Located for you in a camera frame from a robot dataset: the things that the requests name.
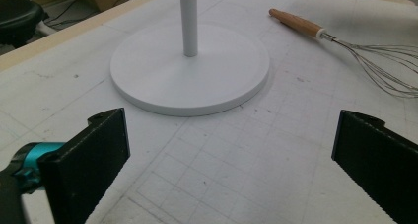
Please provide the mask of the wooden-handled wire whisk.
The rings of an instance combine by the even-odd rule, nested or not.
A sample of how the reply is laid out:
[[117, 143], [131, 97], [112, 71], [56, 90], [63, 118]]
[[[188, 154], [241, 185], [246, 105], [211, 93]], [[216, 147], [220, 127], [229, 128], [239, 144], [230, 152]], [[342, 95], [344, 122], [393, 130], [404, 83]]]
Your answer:
[[394, 97], [418, 99], [418, 46], [354, 44], [296, 15], [277, 9], [269, 9], [268, 14], [301, 34], [327, 40], [346, 49], [372, 82], [384, 92]]

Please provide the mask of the black round stool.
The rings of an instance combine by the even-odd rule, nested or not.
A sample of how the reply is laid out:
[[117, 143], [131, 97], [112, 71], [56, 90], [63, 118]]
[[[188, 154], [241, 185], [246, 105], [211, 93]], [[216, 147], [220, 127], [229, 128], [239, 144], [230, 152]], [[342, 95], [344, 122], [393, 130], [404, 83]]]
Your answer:
[[0, 0], [0, 44], [27, 44], [43, 20], [43, 8], [32, 0]]

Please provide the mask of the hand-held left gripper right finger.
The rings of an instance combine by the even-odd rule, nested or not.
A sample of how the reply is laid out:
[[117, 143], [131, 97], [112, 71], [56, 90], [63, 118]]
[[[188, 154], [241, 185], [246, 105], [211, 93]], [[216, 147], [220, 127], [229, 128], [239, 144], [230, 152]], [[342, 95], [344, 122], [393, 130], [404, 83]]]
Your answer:
[[418, 224], [418, 145], [373, 116], [340, 112], [331, 158], [397, 224]]

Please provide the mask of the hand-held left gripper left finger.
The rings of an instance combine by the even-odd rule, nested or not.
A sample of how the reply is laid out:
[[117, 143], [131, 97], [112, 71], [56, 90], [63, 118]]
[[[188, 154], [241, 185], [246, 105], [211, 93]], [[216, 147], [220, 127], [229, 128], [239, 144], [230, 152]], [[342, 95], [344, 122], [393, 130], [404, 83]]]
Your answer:
[[123, 108], [93, 115], [88, 123], [37, 160], [55, 224], [85, 224], [130, 157]]

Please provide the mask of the white round-base stand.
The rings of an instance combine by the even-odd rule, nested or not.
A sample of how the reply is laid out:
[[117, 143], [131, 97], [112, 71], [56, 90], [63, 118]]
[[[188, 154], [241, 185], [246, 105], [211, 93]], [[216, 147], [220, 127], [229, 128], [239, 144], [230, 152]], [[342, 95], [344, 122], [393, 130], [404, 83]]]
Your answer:
[[200, 116], [245, 103], [265, 85], [269, 56], [242, 32], [197, 20], [197, 0], [180, 0], [181, 22], [140, 31], [110, 62], [118, 92], [158, 114]]

